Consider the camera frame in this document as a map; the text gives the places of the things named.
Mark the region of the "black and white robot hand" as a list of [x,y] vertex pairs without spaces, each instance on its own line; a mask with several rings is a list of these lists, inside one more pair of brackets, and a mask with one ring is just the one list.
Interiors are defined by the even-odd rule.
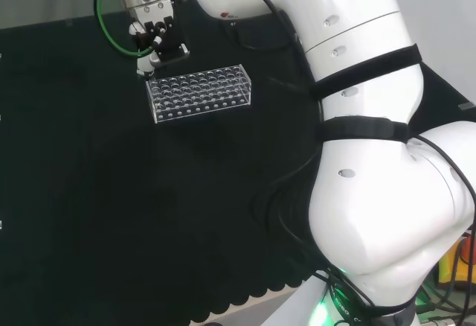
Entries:
[[152,51],[137,58],[137,73],[143,77],[155,70],[188,58],[190,51],[170,0],[160,0],[132,9],[134,21],[129,35],[138,51]]

